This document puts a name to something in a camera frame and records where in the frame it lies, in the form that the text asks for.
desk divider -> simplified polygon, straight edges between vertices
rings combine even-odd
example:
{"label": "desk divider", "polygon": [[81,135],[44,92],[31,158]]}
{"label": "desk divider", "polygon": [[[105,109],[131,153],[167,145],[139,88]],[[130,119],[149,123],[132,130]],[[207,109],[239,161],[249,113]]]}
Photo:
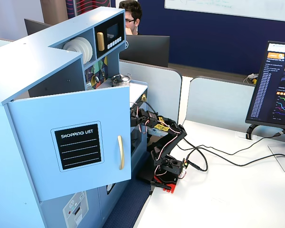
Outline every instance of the desk divider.
{"label": "desk divider", "polygon": [[148,103],[159,115],[178,122],[181,74],[171,68],[120,60],[120,74],[148,83]]}
{"label": "desk divider", "polygon": [[[199,76],[191,80],[185,120],[246,133],[254,85]],[[259,126],[254,135],[269,137],[280,128]],[[276,138],[285,142],[285,135]]]}

robotic arm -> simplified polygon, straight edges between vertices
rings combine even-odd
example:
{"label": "robotic arm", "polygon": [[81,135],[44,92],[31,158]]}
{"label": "robotic arm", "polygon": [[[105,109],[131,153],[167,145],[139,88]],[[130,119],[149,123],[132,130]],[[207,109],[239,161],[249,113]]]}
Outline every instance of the robotic arm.
{"label": "robotic arm", "polygon": [[185,175],[188,164],[185,159],[179,161],[170,155],[172,149],[186,137],[187,133],[181,125],[177,125],[175,121],[139,109],[135,106],[131,110],[131,127],[141,125],[164,132],[165,136],[158,141],[153,142],[147,147],[147,151],[151,153],[152,172],[154,172],[151,185],[162,187],[164,190],[173,193],[177,180],[182,179]]}

silver pot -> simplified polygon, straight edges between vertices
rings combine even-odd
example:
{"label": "silver pot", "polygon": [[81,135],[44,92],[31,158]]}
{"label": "silver pot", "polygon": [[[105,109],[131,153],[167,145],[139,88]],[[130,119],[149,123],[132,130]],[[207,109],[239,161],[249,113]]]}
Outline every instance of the silver pot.
{"label": "silver pot", "polygon": [[115,75],[112,77],[113,86],[129,86],[131,77],[128,75]]}

dark hair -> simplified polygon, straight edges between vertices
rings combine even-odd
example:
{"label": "dark hair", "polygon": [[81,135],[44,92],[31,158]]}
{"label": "dark hair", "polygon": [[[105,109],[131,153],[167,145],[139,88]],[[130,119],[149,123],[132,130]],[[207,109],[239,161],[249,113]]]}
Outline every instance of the dark hair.
{"label": "dark hair", "polygon": [[131,16],[134,18],[136,21],[137,19],[141,19],[143,12],[140,4],[135,1],[135,0],[126,0],[126,1],[121,1],[119,3],[119,8],[120,9],[125,9],[125,11],[128,11],[131,13]]}

computer monitor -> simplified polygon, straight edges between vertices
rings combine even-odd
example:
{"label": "computer monitor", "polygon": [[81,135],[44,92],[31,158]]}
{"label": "computer monitor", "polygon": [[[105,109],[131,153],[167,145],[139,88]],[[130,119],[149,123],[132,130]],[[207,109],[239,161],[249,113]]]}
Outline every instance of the computer monitor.
{"label": "computer monitor", "polygon": [[51,27],[51,25],[29,19],[24,19],[24,22],[25,27],[27,28],[28,36]]}
{"label": "computer monitor", "polygon": [[[246,123],[285,129],[285,43],[268,42]],[[285,144],[268,146],[272,153],[285,154]],[[285,170],[285,159],[276,158]]]}
{"label": "computer monitor", "polygon": [[168,67],[169,36],[127,35],[126,40],[128,48],[120,52],[120,59]]}

